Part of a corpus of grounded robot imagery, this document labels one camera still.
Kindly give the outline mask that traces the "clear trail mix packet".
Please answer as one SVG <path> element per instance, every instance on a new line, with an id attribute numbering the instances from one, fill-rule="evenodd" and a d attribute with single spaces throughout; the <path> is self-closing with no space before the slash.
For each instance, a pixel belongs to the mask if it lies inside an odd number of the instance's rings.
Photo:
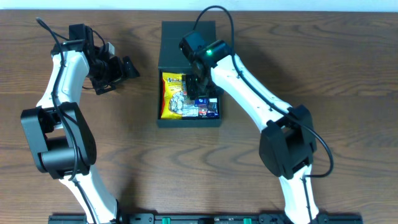
<path id="1" fill-rule="evenodd" d="M 185 100 L 183 102 L 182 116 L 184 118 L 202 118 L 206 116 L 208 107 L 197 107 L 195 100 Z"/>

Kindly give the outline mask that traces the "dark blue chocolate bar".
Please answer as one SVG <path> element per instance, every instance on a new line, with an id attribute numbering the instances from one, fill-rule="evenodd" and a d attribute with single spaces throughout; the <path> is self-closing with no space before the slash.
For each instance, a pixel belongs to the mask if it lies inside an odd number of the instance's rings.
<path id="1" fill-rule="evenodd" d="M 206 113 L 207 118 L 218 119 L 220 114 L 218 112 L 218 99 L 217 98 L 209 98 L 208 99 L 208 110 Z"/>

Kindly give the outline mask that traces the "blue Eclipse gum pack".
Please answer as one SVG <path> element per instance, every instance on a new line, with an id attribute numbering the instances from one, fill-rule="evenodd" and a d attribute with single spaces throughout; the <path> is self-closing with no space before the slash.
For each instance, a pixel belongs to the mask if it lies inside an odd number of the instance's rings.
<path id="1" fill-rule="evenodd" d="M 199 98 L 194 101 L 195 106 L 197 107 L 208 107 L 208 98 Z"/>

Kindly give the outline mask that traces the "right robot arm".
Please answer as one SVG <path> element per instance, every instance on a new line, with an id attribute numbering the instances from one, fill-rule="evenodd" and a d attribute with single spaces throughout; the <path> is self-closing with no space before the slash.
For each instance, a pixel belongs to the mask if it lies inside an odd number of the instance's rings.
<path id="1" fill-rule="evenodd" d="M 318 134 L 304 106 L 293 107 L 269 91 L 222 40 L 179 43 L 195 73 L 198 86 L 215 84 L 226 91 L 251 117 L 260 131 L 259 155 L 279 178 L 284 212 L 292 223 L 313 223 L 319 214 L 311 177 Z"/>

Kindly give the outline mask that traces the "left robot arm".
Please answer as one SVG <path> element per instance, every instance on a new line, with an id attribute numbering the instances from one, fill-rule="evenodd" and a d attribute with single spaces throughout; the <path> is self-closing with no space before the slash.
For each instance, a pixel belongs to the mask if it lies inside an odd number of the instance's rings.
<path id="1" fill-rule="evenodd" d="M 129 57 L 118 58 L 114 46 L 74 40 L 52 50 L 52 73 L 35 108 L 23 110 L 21 125 L 36 168 L 67 187 L 85 211 L 77 223 L 130 223 L 118 200 L 107 190 L 95 166 L 96 143 L 80 110 L 86 78 L 96 94 L 137 77 Z"/>

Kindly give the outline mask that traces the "yellow nut snack bag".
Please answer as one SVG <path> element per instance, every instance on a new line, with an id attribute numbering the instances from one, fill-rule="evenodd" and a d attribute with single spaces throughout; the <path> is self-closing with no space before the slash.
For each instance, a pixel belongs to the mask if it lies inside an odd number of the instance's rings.
<path id="1" fill-rule="evenodd" d="M 183 116 L 183 76 L 182 73 L 162 74 L 163 103 L 161 119 L 182 119 Z"/>

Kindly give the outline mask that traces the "black gift box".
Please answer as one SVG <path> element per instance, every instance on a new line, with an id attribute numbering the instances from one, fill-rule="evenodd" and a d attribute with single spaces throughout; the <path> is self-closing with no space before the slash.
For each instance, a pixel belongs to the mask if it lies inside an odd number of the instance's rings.
<path id="1" fill-rule="evenodd" d="M 179 48 L 182 37 L 192 31 L 192 21 L 163 21 L 161 45 L 158 62 L 158 109 L 157 125 L 160 128 L 218 128 L 222 117 L 217 119 L 162 119 L 161 110 L 164 99 L 162 74 L 164 72 L 191 75 L 191 66 Z"/>

